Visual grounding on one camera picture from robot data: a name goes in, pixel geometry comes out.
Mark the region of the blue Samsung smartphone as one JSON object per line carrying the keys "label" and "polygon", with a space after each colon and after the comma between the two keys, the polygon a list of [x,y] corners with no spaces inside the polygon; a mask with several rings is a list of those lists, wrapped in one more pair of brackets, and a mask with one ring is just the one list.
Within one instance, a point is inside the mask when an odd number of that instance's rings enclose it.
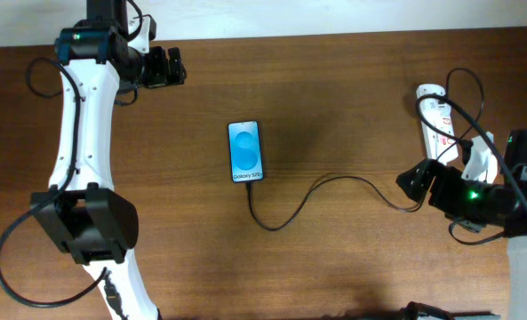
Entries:
{"label": "blue Samsung smartphone", "polygon": [[231,179],[247,183],[264,178],[257,121],[236,122],[228,125]]}

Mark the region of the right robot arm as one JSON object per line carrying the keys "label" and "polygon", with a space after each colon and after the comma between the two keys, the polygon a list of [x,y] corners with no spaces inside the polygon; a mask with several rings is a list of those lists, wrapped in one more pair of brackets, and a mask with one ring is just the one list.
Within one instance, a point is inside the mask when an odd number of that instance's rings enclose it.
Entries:
{"label": "right robot arm", "polygon": [[[446,162],[425,159],[400,174],[397,185],[411,200],[429,197],[429,204],[444,212],[453,226],[478,233],[488,225],[503,229],[510,266],[508,316],[527,319],[527,130],[508,136],[499,170],[498,160],[484,140],[464,140],[460,171]],[[496,173],[504,177],[494,183]]]}

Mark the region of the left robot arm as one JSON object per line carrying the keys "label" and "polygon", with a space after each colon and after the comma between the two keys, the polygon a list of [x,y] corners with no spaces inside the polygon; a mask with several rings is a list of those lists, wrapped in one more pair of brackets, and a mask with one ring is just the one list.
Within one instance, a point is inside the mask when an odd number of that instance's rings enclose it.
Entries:
{"label": "left robot arm", "polygon": [[118,96],[182,85],[178,48],[152,47],[156,22],[128,1],[89,1],[86,17],[55,42],[63,112],[58,156],[35,217],[57,248],[92,276],[114,319],[158,319],[135,256],[135,206],[115,192],[110,145]]}

